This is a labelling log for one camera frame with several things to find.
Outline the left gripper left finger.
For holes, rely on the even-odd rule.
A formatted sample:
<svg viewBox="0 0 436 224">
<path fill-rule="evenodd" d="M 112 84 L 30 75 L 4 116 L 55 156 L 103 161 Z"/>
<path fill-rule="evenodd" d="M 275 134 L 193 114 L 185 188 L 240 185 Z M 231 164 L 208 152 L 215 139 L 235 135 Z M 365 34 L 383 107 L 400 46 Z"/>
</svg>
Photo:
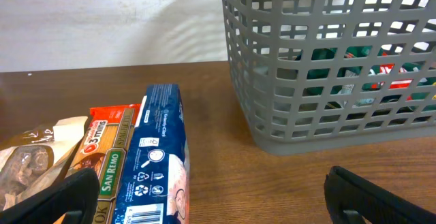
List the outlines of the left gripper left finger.
<svg viewBox="0 0 436 224">
<path fill-rule="evenodd" d="M 91 223 L 97 208 L 99 180 L 86 168 L 1 212 L 1 224 Z"/>
</svg>

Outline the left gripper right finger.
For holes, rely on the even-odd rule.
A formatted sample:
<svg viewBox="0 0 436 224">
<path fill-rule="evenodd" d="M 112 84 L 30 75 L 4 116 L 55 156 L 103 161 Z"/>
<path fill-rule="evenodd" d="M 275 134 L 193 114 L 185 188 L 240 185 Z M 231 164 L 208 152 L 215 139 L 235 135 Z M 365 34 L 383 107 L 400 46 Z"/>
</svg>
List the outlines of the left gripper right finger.
<svg viewBox="0 0 436 224">
<path fill-rule="evenodd" d="M 333 223 L 434 223 L 425 210 L 340 167 L 331 167 L 324 182 L 326 207 Z"/>
</svg>

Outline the San Remo spaghetti packet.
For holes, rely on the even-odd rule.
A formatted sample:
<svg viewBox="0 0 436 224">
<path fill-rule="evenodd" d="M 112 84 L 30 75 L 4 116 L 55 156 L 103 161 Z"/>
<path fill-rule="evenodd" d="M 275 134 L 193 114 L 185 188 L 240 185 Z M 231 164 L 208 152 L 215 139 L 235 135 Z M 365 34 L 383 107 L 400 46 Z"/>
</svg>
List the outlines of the San Remo spaghetti packet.
<svg viewBox="0 0 436 224">
<path fill-rule="evenodd" d="M 90 109 L 92 120 L 66 176 L 71 176 L 84 168 L 90 168 L 97 174 L 99 195 L 92 224 L 109 224 L 112 220 L 121 175 L 139 111 L 139 104 Z"/>
</svg>

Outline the brown white snack bag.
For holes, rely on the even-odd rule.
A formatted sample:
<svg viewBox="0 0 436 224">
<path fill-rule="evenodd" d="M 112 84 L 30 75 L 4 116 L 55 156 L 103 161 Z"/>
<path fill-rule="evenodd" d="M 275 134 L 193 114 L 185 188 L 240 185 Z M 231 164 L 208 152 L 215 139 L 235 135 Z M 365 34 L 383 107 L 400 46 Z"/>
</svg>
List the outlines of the brown white snack bag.
<svg viewBox="0 0 436 224">
<path fill-rule="evenodd" d="M 87 116 L 38 125 L 1 143 L 1 210 L 65 178 Z"/>
</svg>

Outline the grey plastic basket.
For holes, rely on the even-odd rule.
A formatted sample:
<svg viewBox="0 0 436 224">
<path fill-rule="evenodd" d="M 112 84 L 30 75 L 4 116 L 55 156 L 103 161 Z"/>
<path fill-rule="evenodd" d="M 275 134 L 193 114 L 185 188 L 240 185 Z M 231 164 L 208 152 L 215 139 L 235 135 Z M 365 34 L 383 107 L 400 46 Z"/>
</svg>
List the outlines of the grey plastic basket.
<svg viewBox="0 0 436 224">
<path fill-rule="evenodd" d="M 435 135 L 435 0 L 222 0 L 255 144 L 290 155 Z"/>
</svg>

